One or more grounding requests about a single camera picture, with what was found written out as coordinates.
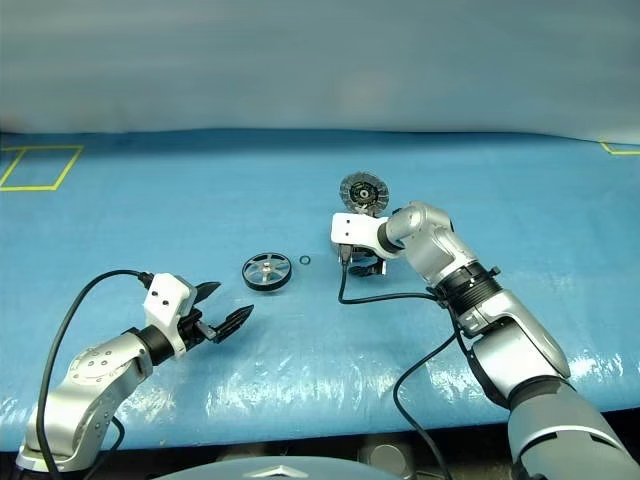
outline silver arm segment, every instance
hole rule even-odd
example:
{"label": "silver arm segment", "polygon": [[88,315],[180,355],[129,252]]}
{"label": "silver arm segment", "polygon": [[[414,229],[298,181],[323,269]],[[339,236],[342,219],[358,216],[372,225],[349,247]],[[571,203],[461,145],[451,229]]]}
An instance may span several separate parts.
{"label": "silver arm segment", "polygon": [[[405,257],[473,339],[467,359],[474,375],[492,401],[511,411],[518,480],[640,479],[640,466],[606,420],[567,383],[560,346],[495,281],[499,271],[480,265],[443,210],[411,202],[388,219],[368,218],[336,214],[332,241],[371,248],[385,259]],[[362,231],[350,232],[347,219]]]}
{"label": "silver arm segment", "polygon": [[[132,328],[71,362],[67,375],[47,395],[44,433],[61,472],[89,468],[96,459],[113,415],[123,400],[170,357],[180,358],[205,338],[220,343],[245,322],[253,305],[227,316],[217,327],[201,321],[193,305],[207,298],[220,284],[193,287],[169,273],[153,280],[143,307],[147,326]],[[36,432],[37,407],[27,425],[16,463],[23,469],[47,472]]]}
{"label": "silver arm segment", "polygon": [[[116,409],[152,372],[147,347],[133,333],[88,348],[71,362],[62,383],[49,394],[45,414],[47,439],[60,471],[93,464]],[[46,472],[36,413],[34,409],[16,463]]]}

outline black cable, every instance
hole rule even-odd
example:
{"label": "black cable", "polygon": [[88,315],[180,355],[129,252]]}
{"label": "black cable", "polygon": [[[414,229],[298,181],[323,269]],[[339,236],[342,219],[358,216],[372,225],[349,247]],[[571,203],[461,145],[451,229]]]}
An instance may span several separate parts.
{"label": "black cable", "polygon": [[[338,301],[340,303],[342,303],[342,304],[355,305],[355,304],[361,304],[361,303],[381,302],[383,300],[395,300],[395,299],[398,299],[398,298],[422,298],[422,299],[425,299],[425,300],[432,300],[432,301],[437,301],[438,300],[438,298],[435,295],[429,295],[429,294],[426,294],[426,293],[391,293],[391,294],[387,294],[387,295],[378,295],[378,296],[375,296],[375,297],[345,299],[344,298],[344,290],[345,290],[345,287],[346,287],[346,284],[347,284],[347,273],[348,273],[348,267],[349,267],[348,260],[349,260],[349,258],[351,256],[351,250],[348,250],[348,249],[346,249],[344,251],[341,250],[340,254],[341,254],[341,259],[342,259],[342,279],[340,281],[340,290],[338,291]],[[447,338],[439,347],[437,347],[435,350],[431,351],[425,357],[421,358],[417,363],[412,365],[406,372],[404,372],[400,376],[400,378],[396,381],[395,385],[393,386],[393,403],[395,403],[396,408],[402,414],[402,416],[405,418],[405,420],[407,420],[407,422],[409,422],[409,424],[418,432],[418,434],[420,434],[422,439],[427,443],[427,445],[431,449],[431,452],[433,453],[433,456],[435,457],[436,461],[438,462],[438,467],[442,471],[444,479],[445,480],[453,480],[453,477],[451,476],[451,472],[449,471],[449,467],[447,466],[447,462],[445,461],[442,453],[440,452],[440,449],[438,448],[438,445],[436,445],[436,442],[433,440],[433,438],[431,438],[431,435],[429,435],[427,433],[427,431],[424,428],[422,428],[420,426],[420,424],[402,406],[402,404],[400,403],[400,399],[398,398],[398,390],[400,389],[400,386],[402,385],[402,383],[407,379],[407,377],[409,377],[418,368],[420,368],[422,365],[424,365],[429,360],[431,360],[433,357],[435,357],[440,352],[442,352],[454,340],[457,339],[458,340],[458,344],[460,345],[460,348],[462,348],[463,351],[465,351],[465,352],[467,351],[466,347],[464,346],[464,343],[462,341],[462,337],[460,337],[460,331],[456,328],[455,316],[454,316],[453,312],[451,311],[451,309],[448,309],[448,310],[449,310],[449,315],[451,316],[451,322],[453,324],[454,333],[449,338]]]}
{"label": "black cable", "polygon": [[383,300],[396,300],[398,298],[422,298],[425,300],[437,300],[434,295],[428,293],[389,293],[387,295],[376,295],[375,297],[364,298],[344,298],[344,289],[347,285],[347,273],[349,265],[342,265],[342,280],[340,281],[340,290],[338,291],[338,301],[344,305],[358,305],[361,303],[381,302]]}
{"label": "black cable", "polygon": [[51,448],[49,447],[49,442],[47,440],[47,436],[45,434],[44,429],[44,412],[47,405],[47,394],[49,393],[49,384],[51,383],[51,372],[53,371],[53,364],[56,360],[56,356],[58,355],[58,350],[60,349],[60,344],[62,343],[62,338],[64,334],[67,332],[67,328],[69,327],[69,323],[71,323],[71,319],[73,315],[78,310],[80,303],[84,300],[84,297],[89,293],[89,291],[95,287],[102,280],[115,277],[116,275],[132,275],[134,277],[140,278],[143,274],[137,272],[135,270],[113,270],[111,272],[103,273],[102,275],[98,275],[96,278],[91,280],[75,298],[71,307],[67,311],[67,314],[64,316],[62,323],[60,324],[60,328],[58,328],[58,332],[53,339],[51,344],[51,350],[49,350],[49,356],[47,357],[47,362],[44,367],[44,373],[42,374],[42,383],[40,385],[40,394],[38,395],[38,413],[36,414],[36,436],[38,437],[38,444],[42,450],[42,457],[44,458],[45,463],[47,464],[47,470],[49,470],[49,475],[53,478],[53,480],[62,480],[62,475],[58,471],[58,467],[53,458],[53,454],[51,453]]}
{"label": "black cable", "polygon": [[100,460],[98,460],[96,463],[93,464],[93,467],[91,467],[91,470],[89,470],[87,474],[84,477],[82,477],[82,480],[89,480],[98,470],[100,470],[100,468],[102,468],[102,466],[106,463],[106,461],[109,460],[109,458],[111,458],[111,456],[113,455],[113,452],[115,452],[118,449],[118,447],[122,443],[122,440],[124,440],[124,434],[125,434],[124,425],[122,425],[120,420],[118,420],[116,417],[113,417],[111,420],[113,424],[116,426],[116,428],[118,429],[118,438],[116,438],[116,441],[113,443],[109,451],[105,452],[102,455],[102,457],[100,457]]}
{"label": "black cable", "polygon": [[456,334],[454,333],[449,338],[447,338],[438,348],[429,352],[429,354],[427,354],[426,356],[421,358],[418,362],[413,364],[406,372],[404,372],[400,376],[400,378],[396,381],[396,384],[393,386],[393,403],[396,404],[396,408],[400,411],[400,413],[405,418],[405,420],[409,422],[409,424],[413,428],[415,428],[415,430],[420,434],[422,439],[427,443],[427,445],[429,445],[429,448],[433,452],[433,456],[435,457],[436,462],[438,462],[438,467],[442,471],[442,475],[444,476],[445,480],[453,479],[453,477],[451,476],[451,472],[449,471],[449,467],[447,466],[447,462],[442,456],[442,453],[440,452],[440,449],[436,445],[436,442],[434,442],[433,438],[431,438],[431,435],[429,435],[427,431],[424,428],[422,428],[420,424],[402,406],[402,404],[400,403],[400,399],[398,398],[398,390],[400,390],[400,386],[402,385],[402,382],[404,382],[409,377],[409,375],[411,375],[418,368],[420,368],[422,365],[427,363],[429,360],[431,360],[433,357],[435,357],[441,351],[447,348],[455,339],[456,339]]}

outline black wheel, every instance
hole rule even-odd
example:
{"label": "black wheel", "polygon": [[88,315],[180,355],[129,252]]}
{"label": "black wheel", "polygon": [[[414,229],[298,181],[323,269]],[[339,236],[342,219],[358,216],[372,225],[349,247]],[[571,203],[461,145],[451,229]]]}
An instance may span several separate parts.
{"label": "black wheel", "polygon": [[279,253],[261,253],[242,267],[247,287],[261,292],[277,290],[291,278],[291,262]]}

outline gear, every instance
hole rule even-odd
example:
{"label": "gear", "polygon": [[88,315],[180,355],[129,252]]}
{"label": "gear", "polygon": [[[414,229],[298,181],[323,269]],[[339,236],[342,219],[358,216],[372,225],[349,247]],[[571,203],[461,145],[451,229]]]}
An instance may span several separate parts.
{"label": "gear", "polygon": [[387,208],[389,189],[375,175],[357,172],[347,175],[342,180],[340,198],[349,211],[375,217]]}

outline blue plastic sheet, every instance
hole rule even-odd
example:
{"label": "blue plastic sheet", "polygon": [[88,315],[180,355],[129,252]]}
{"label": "blue plastic sheet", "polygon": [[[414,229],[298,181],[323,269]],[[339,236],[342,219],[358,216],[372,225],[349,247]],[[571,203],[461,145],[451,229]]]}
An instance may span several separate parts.
{"label": "blue plastic sheet", "polygon": [[[340,180],[363,169],[388,183],[390,209],[419,199],[449,212],[482,262],[501,267],[501,283],[560,342],[588,399],[603,410],[640,405],[639,156],[523,135],[200,131],[2,140],[5,148],[84,150],[57,190],[0,192],[0,450],[23,437],[72,299],[95,275],[120,267],[221,281],[202,304],[212,324],[256,306],[223,344],[202,344],[155,369],[118,412],[124,448],[407,429],[392,386],[450,324],[422,300],[338,304],[331,216],[343,210]],[[4,185],[57,175],[43,165],[51,166],[46,155],[32,153]],[[0,175],[14,158],[3,152]],[[58,154],[51,162],[65,165]],[[240,272],[264,251],[293,262],[291,281],[268,294],[249,290]],[[301,255],[311,263],[300,265]],[[348,295],[423,287],[396,261],[386,277],[350,280]],[[83,348],[142,327],[144,295],[128,278],[96,288],[71,324],[54,383]],[[401,398],[429,428],[507,416],[483,396],[455,346],[416,372]]]}

